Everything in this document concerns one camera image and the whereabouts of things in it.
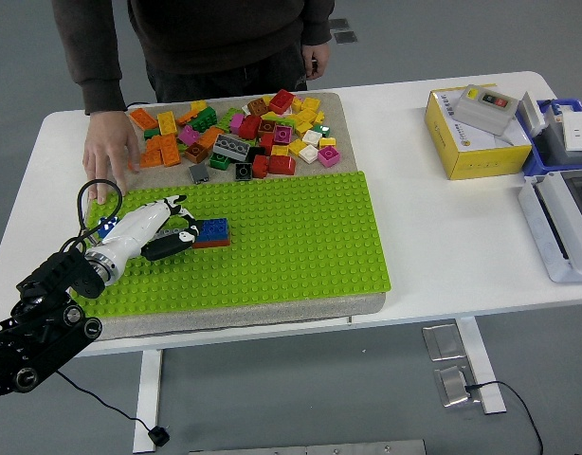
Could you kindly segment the person's right hand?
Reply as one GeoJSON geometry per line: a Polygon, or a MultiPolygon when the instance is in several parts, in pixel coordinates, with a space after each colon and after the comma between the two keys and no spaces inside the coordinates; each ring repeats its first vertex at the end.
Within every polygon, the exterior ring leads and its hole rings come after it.
{"type": "Polygon", "coordinates": [[[92,113],[84,142],[82,165],[86,178],[108,180],[112,175],[122,195],[127,192],[125,170],[140,170],[140,151],[133,125],[123,111],[92,113]]]}

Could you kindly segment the person's left hand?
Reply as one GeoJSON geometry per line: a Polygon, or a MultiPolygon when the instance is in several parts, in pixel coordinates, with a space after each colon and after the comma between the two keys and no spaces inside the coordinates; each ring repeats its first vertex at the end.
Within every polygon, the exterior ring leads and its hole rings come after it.
{"type": "Polygon", "coordinates": [[[327,43],[302,45],[301,55],[307,81],[318,79],[324,75],[330,58],[330,47],[327,43]]]}

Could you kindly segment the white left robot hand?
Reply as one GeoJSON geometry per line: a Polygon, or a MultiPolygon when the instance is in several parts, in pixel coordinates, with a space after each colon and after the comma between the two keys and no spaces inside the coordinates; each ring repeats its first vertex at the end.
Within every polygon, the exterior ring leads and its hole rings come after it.
{"type": "Polygon", "coordinates": [[[190,248],[202,223],[180,205],[185,199],[185,195],[169,196],[127,213],[98,246],[86,252],[85,259],[109,285],[123,275],[129,259],[143,256],[156,261],[190,248]],[[188,226],[155,238],[172,215],[180,216],[188,226]]]}

